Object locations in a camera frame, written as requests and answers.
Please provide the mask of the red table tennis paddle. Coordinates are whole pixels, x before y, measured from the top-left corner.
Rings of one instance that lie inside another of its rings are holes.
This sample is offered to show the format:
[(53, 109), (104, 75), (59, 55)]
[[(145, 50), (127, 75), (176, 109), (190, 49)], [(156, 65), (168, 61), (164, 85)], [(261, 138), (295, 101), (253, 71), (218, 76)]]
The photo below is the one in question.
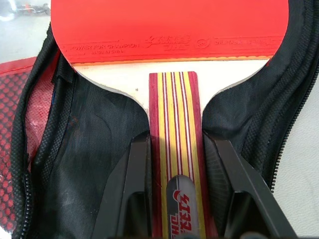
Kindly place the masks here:
[(154, 237), (218, 235), (203, 111), (270, 62), (288, 21), (289, 0), (51, 0), (52, 32), (68, 63), (148, 116)]

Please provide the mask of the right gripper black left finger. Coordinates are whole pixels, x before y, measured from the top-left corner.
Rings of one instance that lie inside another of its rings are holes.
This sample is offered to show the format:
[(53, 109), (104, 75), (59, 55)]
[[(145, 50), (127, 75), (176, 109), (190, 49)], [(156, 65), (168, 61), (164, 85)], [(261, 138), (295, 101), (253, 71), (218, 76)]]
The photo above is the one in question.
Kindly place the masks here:
[(103, 239), (152, 236), (152, 161), (149, 132), (134, 137), (107, 179)]

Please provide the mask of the red and black paddle case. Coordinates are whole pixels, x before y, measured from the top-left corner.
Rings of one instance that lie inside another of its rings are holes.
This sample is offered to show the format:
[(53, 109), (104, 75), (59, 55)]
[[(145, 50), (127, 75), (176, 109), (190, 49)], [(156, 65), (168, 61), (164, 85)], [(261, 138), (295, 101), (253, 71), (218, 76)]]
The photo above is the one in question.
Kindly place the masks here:
[[(275, 57), (203, 114), (269, 187), (319, 74), (319, 0), (289, 0), (289, 10)], [(0, 239), (89, 239), (107, 179), (149, 129), (137, 103), (76, 74), (45, 31), (31, 67), (0, 77)]]

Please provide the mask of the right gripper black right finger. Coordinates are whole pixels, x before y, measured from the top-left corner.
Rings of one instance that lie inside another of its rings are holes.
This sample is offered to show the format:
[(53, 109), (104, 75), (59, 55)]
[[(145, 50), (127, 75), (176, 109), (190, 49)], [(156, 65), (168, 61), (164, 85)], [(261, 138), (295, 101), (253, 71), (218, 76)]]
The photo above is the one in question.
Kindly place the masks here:
[(260, 173), (229, 140), (203, 132), (206, 178), (217, 233), (223, 239), (297, 239)]

